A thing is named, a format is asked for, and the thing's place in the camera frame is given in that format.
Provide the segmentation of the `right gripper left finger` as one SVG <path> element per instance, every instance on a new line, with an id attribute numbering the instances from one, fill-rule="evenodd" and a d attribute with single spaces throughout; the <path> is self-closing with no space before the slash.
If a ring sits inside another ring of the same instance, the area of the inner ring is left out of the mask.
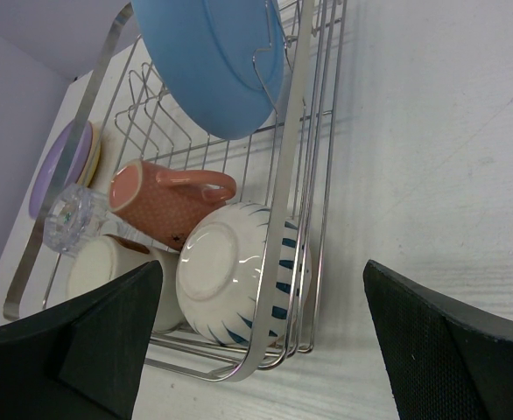
<path id="1" fill-rule="evenodd" d="M 0 326 L 0 419 L 130 419 L 163 285 L 148 262 Z"/>

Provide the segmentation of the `clear glass tumbler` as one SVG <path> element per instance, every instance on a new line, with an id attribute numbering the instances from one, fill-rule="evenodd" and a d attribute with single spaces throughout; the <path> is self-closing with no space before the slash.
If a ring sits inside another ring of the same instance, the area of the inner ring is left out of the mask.
<path id="1" fill-rule="evenodd" d="M 43 244 L 56 253 L 76 257 L 85 244 L 100 235 L 137 236 L 130 224 L 109 211 L 106 194 L 69 185 L 45 218 Z"/>

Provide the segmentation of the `purple plate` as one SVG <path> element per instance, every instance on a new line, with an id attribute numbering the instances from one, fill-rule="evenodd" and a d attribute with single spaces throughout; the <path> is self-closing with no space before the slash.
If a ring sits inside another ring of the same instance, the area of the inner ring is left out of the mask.
<path id="1" fill-rule="evenodd" d="M 52 180 L 54 171 L 60 160 L 61 153 L 66 146 L 74 121 L 70 121 L 67 126 L 60 132 L 53 143 L 51 149 L 47 152 L 46 157 L 39 169 L 38 176 L 32 187 L 32 193 L 28 206 L 30 217 L 35 220 L 39 214 L 39 210 L 46 196 L 46 191 Z M 64 187 L 69 184 L 75 184 L 88 160 L 89 151 L 93 141 L 93 127 L 90 122 L 86 123 L 84 132 L 74 154 L 73 161 L 69 168 Z"/>

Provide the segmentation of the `blue plate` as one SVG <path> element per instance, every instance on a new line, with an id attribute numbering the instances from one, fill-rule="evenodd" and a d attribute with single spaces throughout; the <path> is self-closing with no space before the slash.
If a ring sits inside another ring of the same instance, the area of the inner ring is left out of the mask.
<path id="1" fill-rule="evenodd" d="M 215 137 L 236 140 L 264 124 L 284 79 L 277 2 L 157 0 L 131 5 L 161 79 L 197 125 Z"/>

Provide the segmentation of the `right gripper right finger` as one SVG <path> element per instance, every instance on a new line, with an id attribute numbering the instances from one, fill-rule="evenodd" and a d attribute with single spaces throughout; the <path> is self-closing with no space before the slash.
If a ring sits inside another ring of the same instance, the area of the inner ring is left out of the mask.
<path id="1" fill-rule="evenodd" d="M 402 419 L 513 419 L 513 321 L 370 260 L 364 291 Z"/>

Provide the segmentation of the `yellow plate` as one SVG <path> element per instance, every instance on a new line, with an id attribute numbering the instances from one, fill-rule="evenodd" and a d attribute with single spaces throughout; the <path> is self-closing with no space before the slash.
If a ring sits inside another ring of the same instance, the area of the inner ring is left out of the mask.
<path id="1" fill-rule="evenodd" d="M 94 178 L 102 153 L 102 140 L 98 128 L 90 123 L 92 139 L 89 148 L 88 158 L 76 183 L 82 186 L 89 186 Z"/>

